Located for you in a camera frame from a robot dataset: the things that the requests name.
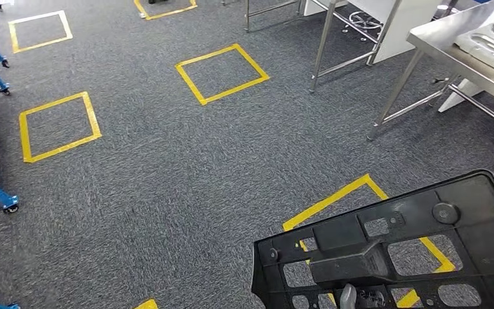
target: rectangular hole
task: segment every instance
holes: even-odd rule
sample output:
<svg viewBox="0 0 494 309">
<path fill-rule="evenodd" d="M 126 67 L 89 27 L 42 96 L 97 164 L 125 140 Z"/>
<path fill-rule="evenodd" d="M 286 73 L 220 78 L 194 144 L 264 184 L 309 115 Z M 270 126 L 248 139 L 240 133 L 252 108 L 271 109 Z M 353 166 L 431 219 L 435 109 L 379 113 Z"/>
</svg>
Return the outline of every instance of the rectangular hole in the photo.
<svg viewBox="0 0 494 309">
<path fill-rule="evenodd" d="M 304 295 L 294 295 L 293 306 L 295 309 L 309 309 L 309 301 Z"/>
<path fill-rule="evenodd" d="M 463 268 L 452 241 L 445 235 L 392 243 L 387 250 L 401 276 L 456 272 Z"/>
<path fill-rule="evenodd" d="M 296 247 L 298 246 L 302 247 L 302 249 L 306 252 L 317 250 L 317 242 L 315 242 L 315 238 L 313 237 L 300 240 L 296 244 Z"/>
<path fill-rule="evenodd" d="M 319 309 L 335 309 L 337 308 L 334 296 L 332 293 L 319 294 Z"/>
<path fill-rule="evenodd" d="M 393 288 L 391 295 L 397 308 L 423 308 L 423 303 L 413 288 Z"/>
<path fill-rule="evenodd" d="M 441 285 L 438 288 L 440 300 L 450 307 L 476 307 L 482 300 L 476 288 L 467 284 Z"/>
<path fill-rule="evenodd" d="M 287 285 L 291 288 L 315 285 L 306 261 L 285 264 L 283 273 L 285 274 Z"/>
<path fill-rule="evenodd" d="M 365 230 L 369 237 L 389 234 L 389 226 L 385 218 L 380 218 L 365 223 Z"/>
</svg>

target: white panel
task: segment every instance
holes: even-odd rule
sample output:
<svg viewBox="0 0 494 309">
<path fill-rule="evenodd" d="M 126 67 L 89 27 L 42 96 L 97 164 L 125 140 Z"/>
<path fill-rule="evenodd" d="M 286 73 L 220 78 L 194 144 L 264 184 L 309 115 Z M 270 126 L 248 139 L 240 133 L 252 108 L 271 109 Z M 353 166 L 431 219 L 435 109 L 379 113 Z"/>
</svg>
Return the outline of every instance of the white panel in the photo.
<svg viewBox="0 0 494 309">
<path fill-rule="evenodd" d="M 389 21 L 389 30 L 374 63 L 413 49 L 414 46 L 406 42 L 408 33 L 412 28 L 429 23 L 440 3 L 441 0 L 403 0 L 395 18 Z"/>
</svg>

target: stainless steel table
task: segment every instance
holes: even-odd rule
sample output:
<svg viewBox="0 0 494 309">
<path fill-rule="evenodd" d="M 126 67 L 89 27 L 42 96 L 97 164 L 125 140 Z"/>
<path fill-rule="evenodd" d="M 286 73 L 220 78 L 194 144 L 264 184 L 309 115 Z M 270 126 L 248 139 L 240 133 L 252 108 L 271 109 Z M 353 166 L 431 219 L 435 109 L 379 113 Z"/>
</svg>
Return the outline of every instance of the stainless steel table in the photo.
<svg viewBox="0 0 494 309">
<path fill-rule="evenodd" d="M 407 41 L 416 47 L 416 52 L 395 85 L 381 114 L 374 122 L 372 130 L 367 135 L 368 139 L 372 140 L 376 137 L 381 125 L 441 96 L 447 89 L 452 90 L 494 118 L 494 111 L 466 95 L 453 84 L 455 79 L 462 76 L 494 96 L 494 68 L 460 50 L 453 43 L 457 36 L 491 23 L 494 23 L 494 0 L 412 29 Z M 446 64 L 455 73 L 439 91 L 388 116 L 389 110 L 394 105 L 417 62 L 424 54 Z"/>
</svg>

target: black circular knob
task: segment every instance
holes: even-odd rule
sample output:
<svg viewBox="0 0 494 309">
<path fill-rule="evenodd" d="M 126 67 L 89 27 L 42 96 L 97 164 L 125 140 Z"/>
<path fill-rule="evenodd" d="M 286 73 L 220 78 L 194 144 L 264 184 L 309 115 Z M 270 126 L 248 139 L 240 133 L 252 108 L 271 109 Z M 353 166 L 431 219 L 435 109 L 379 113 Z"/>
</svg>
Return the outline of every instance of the black circular knob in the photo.
<svg viewBox="0 0 494 309">
<path fill-rule="evenodd" d="M 279 252 L 277 252 L 275 248 L 270 249 L 270 258 L 274 261 L 277 261 L 279 259 Z"/>
<path fill-rule="evenodd" d="M 433 217 L 444 224 L 454 224 L 459 221 L 461 212 L 457 206 L 449 203 L 438 203 L 433 207 Z"/>
</svg>

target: yellow floor tape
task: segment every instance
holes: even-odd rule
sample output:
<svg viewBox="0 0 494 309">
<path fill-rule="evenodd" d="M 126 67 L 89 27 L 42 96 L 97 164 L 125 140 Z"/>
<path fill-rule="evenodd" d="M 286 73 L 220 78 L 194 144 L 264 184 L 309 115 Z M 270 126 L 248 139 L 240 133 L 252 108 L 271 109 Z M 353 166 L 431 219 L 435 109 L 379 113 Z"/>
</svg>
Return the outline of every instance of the yellow floor tape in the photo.
<svg viewBox="0 0 494 309">
<path fill-rule="evenodd" d="M 137 306 L 135 309 L 158 309 L 158 305 L 156 304 L 156 301 L 149 299 L 148 301 Z"/>
<path fill-rule="evenodd" d="M 92 135 L 81 138 L 80 140 L 76 140 L 74 142 L 68 143 L 67 145 L 58 147 L 56 149 L 53 149 L 51 151 L 46 151 L 45 153 L 33 155 L 31 153 L 31 142 L 29 140 L 29 128 L 28 128 L 28 122 L 27 122 L 27 116 L 32 113 L 36 113 L 38 111 L 42 111 L 43 109 L 51 108 L 53 106 L 69 102 L 71 100 L 75 100 L 77 98 L 82 98 L 84 101 L 84 107 L 86 108 L 86 114 L 88 117 L 88 122 L 90 124 L 90 128 L 92 129 Z M 66 98 L 62 98 L 60 100 L 50 102 L 41 106 L 37 106 L 36 108 L 31 108 L 27 111 L 23 111 L 19 115 L 19 123 L 20 123 L 20 139 L 21 139 L 21 144 L 22 144 L 22 152 L 24 156 L 24 162 L 27 163 L 34 163 L 39 160 L 48 158 L 50 156 L 56 155 L 58 153 L 62 153 L 66 150 L 69 150 L 71 148 L 74 148 L 76 146 L 88 143 L 92 140 L 96 140 L 97 138 L 100 138 L 101 135 L 101 130 L 99 129 L 99 125 L 97 123 L 97 119 L 95 117 L 95 113 L 93 110 L 93 106 L 90 100 L 90 97 L 88 95 L 88 92 L 83 91 L 81 93 L 77 93 L 76 95 L 71 95 Z"/>
<path fill-rule="evenodd" d="M 243 58 L 247 62 L 249 62 L 249 64 L 253 67 L 253 69 L 255 69 L 255 71 L 260 75 L 260 77 L 257 78 L 257 79 L 255 79 L 255 80 L 251 80 L 249 82 L 246 82 L 245 84 L 241 84 L 239 86 L 236 86 L 236 87 L 234 87 L 232 89 L 228 89 L 226 91 L 223 91 L 223 92 L 218 93 L 216 95 L 213 95 L 211 97 L 205 98 L 201 94 L 201 92 L 199 91 L 199 89 L 196 87 L 196 85 L 194 84 L 194 82 L 192 82 L 192 79 L 190 79 L 190 77 L 186 73 L 186 71 L 183 68 L 183 66 L 185 66 L 187 64 L 191 64 L 191 63 L 197 62 L 197 61 L 200 61 L 200 60 L 205 60 L 205 59 L 208 59 L 208 58 L 211 58 L 211 57 L 215 57 L 216 55 L 220 55 L 220 54 L 223 54 L 223 53 L 226 53 L 226 52 L 230 52 L 232 50 L 236 50 L 237 52 L 239 52 L 240 55 L 242 55 Z M 237 43 L 232 44 L 231 46 L 226 47 L 226 48 L 223 48 L 221 50 L 213 51 L 212 53 L 208 53 L 206 55 L 202 55 L 202 56 L 199 56 L 199 57 L 196 57 L 196 58 L 193 58 L 193 59 L 181 61 L 181 62 L 179 62 L 179 63 L 177 63 L 175 65 L 175 68 L 177 69 L 177 71 L 179 72 L 179 74 L 181 75 L 181 77 L 183 77 L 183 80 L 187 83 L 188 87 L 190 88 L 190 90 L 192 91 L 192 93 L 194 94 L 194 96 L 197 98 L 197 100 L 199 101 L 199 103 L 201 105 L 206 105 L 209 102 L 213 102 L 213 101 L 218 100 L 220 98 L 223 98 L 223 97 L 225 97 L 227 95 L 231 95 L 232 93 L 236 93 L 236 92 L 238 92 L 240 90 L 243 90 L 245 88 L 254 86 L 256 84 L 259 84 L 261 82 L 264 82 L 265 80 L 270 79 L 270 76 L 268 76 L 268 74 Z"/>
<path fill-rule="evenodd" d="M 59 16 L 61 23 L 63 24 L 63 29 L 65 30 L 65 37 L 60 38 L 60 39 L 55 39 L 55 40 L 52 40 L 49 42 L 36 44 L 33 46 L 28 46 L 28 47 L 22 47 L 21 48 L 19 46 L 18 36 L 16 35 L 16 25 L 17 24 L 25 23 L 26 21 L 33 21 L 35 19 L 51 17 L 54 15 Z M 62 41 L 69 40 L 69 39 L 73 38 L 73 34 L 71 33 L 71 27 L 69 27 L 69 22 L 67 21 L 67 17 L 65 16 L 65 11 L 46 13 L 46 14 L 42 14 L 42 15 L 37 15 L 37 16 L 32 16 L 32 17 L 27 17 L 27 18 L 22 18 L 22 19 L 16 19 L 15 21 L 9 21 L 8 22 L 8 28 L 10 30 L 10 40 L 12 41 L 12 52 L 13 53 L 25 52 L 26 50 L 32 50 L 34 48 L 43 47 L 46 45 L 62 42 Z"/>
<path fill-rule="evenodd" d="M 428 237 L 422 237 L 419 239 L 431 252 L 435 258 L 438 259 L 441 266 L 437 268 L 433 273 L 438 274 L 440 272 L 453 272 L 455 270 L 455 265 L 450 262 L 450 260 L 440 251 L 435 244 L 430 241 Z M 416 290 L 410 290 L 406 295 L 404 295 L 398 302 L 398 308 L 411 308 L 419 301 L 419 296 L 417 296 Z"/>
<path fill-rule="evenodd" d="M 188 6 L 186 8 L 180 8 L 179 10 L 175 10 L 175 11 L 171 11 L 171 12 L 165 12 L 165 13 L 161 13 L 161 14 L 158 14 L 158 15 L 149 16 L 148 13 L 147 13 L 147 11 L 145 10 L 145 8 L 139 2 L 139 0 L 133 0 L 133 3 L 135 4 L 135 6 L 137 7 L 137 9 L 139 10 L 139 13 L 143 14 L 145 16 L 145 19 L 148 20 L 148 21 L 150 21 L 151 19 L 157 19 L 157 18 L 160 18 L 160 17 L 164 17 L 164 16 L 168 16 L 168 15 L 172 15 L 172 14 L 177 14 L 177 13 L 181 13 L 181 12 L 184 12 L 184 11 L 191 10 L 193 8 L 197 8 L 196 0 L 190 0 L 190 6 Z"/>
</svg>

